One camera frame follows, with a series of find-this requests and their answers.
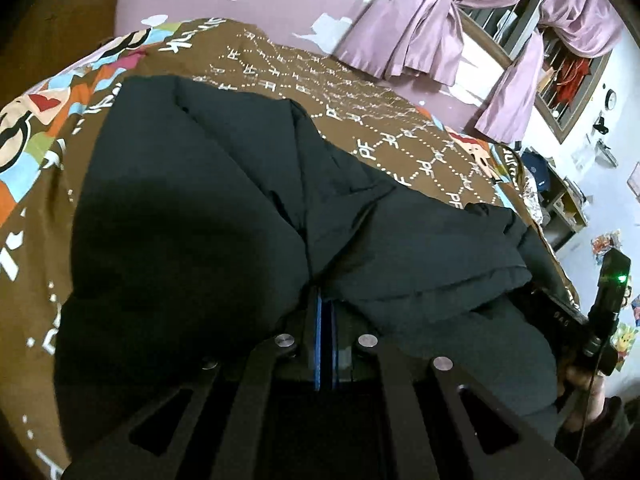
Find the cable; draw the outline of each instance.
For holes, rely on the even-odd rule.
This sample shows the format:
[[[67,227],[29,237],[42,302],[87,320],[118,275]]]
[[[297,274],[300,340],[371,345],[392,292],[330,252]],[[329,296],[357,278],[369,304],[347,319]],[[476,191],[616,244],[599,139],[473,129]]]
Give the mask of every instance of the cable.
[[[587,391],[587,402],[584,404],[584,413],[582,414],[582,428],[580,429],[580,440],[578,441],[578,449],[575,452],[574,464],[578,464],[578,458],[580,458],[580,452],[582,450],[582,441],[584,440],[584,431],[587,428],[587,414],[589,413],[589,404],[591,401],[591,391],[593,390],[593,381],[596,378],[598,373],[598,368],[600,367],[600,358],[604,353],[604,344],[600,346],[600,350],[598,351],[598,359],[596,361],[596,366],[593,369],[593,374],[591,375],[591,380],[589,381],[589,390]]]

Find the hand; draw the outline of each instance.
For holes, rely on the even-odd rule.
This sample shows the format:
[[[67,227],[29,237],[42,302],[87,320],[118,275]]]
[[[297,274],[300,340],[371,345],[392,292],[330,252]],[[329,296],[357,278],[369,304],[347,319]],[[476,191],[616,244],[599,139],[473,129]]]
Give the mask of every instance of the hand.
[[[593,387],[591,388],[591,395],[587,398],[587,391],[589,390],[589,383],[591,381],[592,372],[588,372],[583,368],[575,366],[569,366],[566,368],[565,378],[576,388],[585,392],[585,395],[575,406],[571,415],[564,423],[564,428],[567,431],[580,431],[582,429],[582,421],[584,417],[585,403],[588,402],[587,408],[587,426],[596,420],[602,410],[604,409],[604,376],[597,373],[593,379]]]

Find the curtain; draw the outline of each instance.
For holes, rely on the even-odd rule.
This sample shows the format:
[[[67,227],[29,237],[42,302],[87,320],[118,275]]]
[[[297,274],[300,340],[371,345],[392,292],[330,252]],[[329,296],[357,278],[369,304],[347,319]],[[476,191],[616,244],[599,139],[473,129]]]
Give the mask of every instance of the curtain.
[[[377,78],[425,73],[455,83],[463,37],[458,5],[507,7],[519,0],[374,0],[335,55]]]
[[[544,0],[539,24],[553,27],[569,50],[587,58],[610,52],[624,30],[608,0]],[[491,102],[476,123],[478,131],[501,142],[524,137],[543,59],[542,35],[535,30],[519,58],[502,74]]]

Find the brown bedsheet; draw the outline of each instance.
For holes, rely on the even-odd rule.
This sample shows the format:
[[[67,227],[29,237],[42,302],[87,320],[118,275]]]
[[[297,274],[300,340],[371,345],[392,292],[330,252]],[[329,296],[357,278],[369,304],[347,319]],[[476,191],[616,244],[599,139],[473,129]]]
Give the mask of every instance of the brown bedsheet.
[[[35,162],[28,170],[23,153],[0,170],[0,410],[54,479],[68,457],[52,386],[53,355],[60,305],[72,287],[69,245],[82,180],[123,79],[167,73],[293,99],[324,138],[403,185],[459,208],[469,202],[512,206],[533,224],[519,195],[522,166],[510,150],[446,129],[336,60],[277,46],[256,27],[213,18],[114,40],[100,59],[8,105],[14,107],[8,120],[16,124],[21,111],[31,113],[22,124],[29,141],[21,149]],[[20,179],[28,181],[23,192],[16,191]]]

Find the person's arm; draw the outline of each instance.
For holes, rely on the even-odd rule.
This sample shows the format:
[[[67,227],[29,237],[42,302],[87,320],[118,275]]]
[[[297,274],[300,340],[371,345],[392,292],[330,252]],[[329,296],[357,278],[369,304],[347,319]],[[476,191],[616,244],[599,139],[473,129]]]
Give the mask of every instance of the person's arm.
[[[588,390],[591,375],[569,367],[566,378],[577,388]],[[577,462],[586,480],[600,478],[599,471],[607,468],[607,463],[614,458],[630,430],[622,400],[619,397],[605,398],[604,377],[594,379],[588,403],[587,425]],[[584,403],[578,404],[556,437],[556,448],[572,461],[580,441],[584,408]]]

